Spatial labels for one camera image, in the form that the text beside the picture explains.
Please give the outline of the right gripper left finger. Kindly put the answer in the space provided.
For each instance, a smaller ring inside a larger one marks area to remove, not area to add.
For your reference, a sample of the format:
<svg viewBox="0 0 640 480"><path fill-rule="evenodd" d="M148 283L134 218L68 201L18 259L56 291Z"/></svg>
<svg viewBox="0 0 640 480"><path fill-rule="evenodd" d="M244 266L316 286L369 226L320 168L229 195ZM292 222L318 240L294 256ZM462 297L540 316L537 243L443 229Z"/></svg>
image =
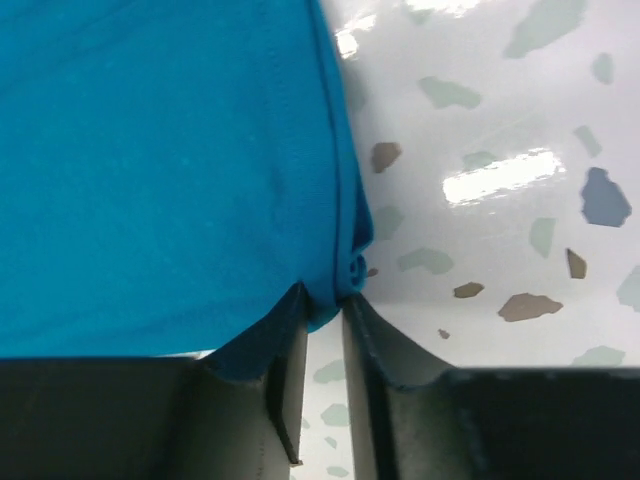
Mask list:
<svg viewBox="0 0 640 480"><path fill-rule="evenodd" d="M203 358L1 363L5 479L285 479L299 463L308 295Z"/></svg>

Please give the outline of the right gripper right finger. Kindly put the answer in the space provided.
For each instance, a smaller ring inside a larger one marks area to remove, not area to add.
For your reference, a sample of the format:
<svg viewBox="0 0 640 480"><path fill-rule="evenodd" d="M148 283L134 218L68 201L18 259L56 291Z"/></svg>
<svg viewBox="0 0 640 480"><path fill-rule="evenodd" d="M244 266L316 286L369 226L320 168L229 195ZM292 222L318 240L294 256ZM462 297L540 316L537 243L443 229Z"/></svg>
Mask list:
<svg viewBox="0 0 640 480"><path fill-rule="evenodd" d="M456 368L362 296L343 308L358 479L635 479L639 373Z"/></svg>

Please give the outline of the blue t shirt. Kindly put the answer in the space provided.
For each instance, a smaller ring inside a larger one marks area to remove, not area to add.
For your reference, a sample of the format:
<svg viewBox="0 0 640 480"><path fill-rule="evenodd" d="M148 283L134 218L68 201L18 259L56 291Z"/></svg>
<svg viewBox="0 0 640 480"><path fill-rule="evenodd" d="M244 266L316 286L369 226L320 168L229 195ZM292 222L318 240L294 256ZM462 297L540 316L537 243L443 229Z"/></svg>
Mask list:
<svg viewBox="0 0 640 480"><path fill-rule="evenodd" d="M212 350L373 237L317 1L1 5L1 353Z"/></svg>

